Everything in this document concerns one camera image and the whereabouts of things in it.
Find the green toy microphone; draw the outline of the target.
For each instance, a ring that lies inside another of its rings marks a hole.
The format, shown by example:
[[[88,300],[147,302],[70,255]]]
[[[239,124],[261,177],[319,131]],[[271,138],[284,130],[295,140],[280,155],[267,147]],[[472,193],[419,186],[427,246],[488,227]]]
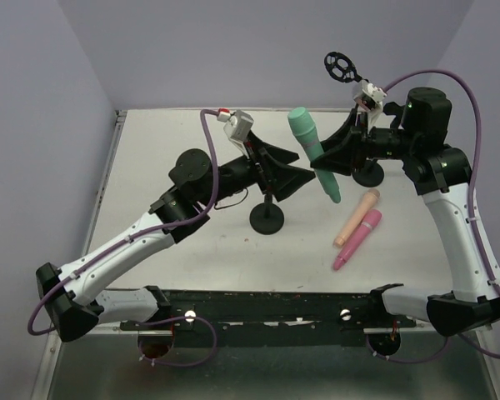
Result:
[[[302,146],[310,162],[323,155],[323,147],[318,137],[318,130],[309,111],[305,107],[296,107],[287,115],[287,121],[292,135]],[[315,169],[318,181],[323,191],[333,203],[339,204],[342,200],[340,189],[332,172]]]

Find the black round-base clip stand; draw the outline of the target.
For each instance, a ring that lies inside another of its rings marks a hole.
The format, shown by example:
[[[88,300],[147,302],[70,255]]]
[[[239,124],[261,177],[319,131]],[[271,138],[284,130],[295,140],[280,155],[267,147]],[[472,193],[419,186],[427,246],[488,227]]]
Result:
[[[282,229],[284,214],[282,209],[273,203],[271,193],[265,194],[263,202],[252,209],[249,222],[252,229],[262,235],[272,235]]]

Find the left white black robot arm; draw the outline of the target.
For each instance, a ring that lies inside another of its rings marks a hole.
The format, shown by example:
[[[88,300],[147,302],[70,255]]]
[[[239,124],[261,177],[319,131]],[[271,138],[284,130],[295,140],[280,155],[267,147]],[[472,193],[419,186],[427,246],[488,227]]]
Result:
[[[148,323],[168,316],[168,302],[155,287],[108,291],[124,273],[155,253],[193,235],[208,222],[215,203],[253,185],[281,202],[314,179],[294,166],[295,152],[248,134],[248,155],[218,167],[201,149],[183,152],[169,172],[173,185],[131,227],[74,262],[50,262],[36,271],[39,297],[58,336],[77,340],[99,324]]]

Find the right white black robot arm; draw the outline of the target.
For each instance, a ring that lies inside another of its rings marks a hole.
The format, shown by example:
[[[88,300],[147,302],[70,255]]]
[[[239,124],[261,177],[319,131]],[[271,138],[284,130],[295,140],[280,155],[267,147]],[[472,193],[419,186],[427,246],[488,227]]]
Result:
[[[479,220],[468,158],[445,142],[452,104],[431,87],[410,90],[402,107],[384,103],[385,97],[381,88],[362,82],[349,119],[322,141],[324,152],[311,166],[348,176],[369,160],[402,161],[437,226],[452,289],[424,294],[387,287],[384,309],[426,321],[444,337],[494,323],[500,320],[500,269]]]

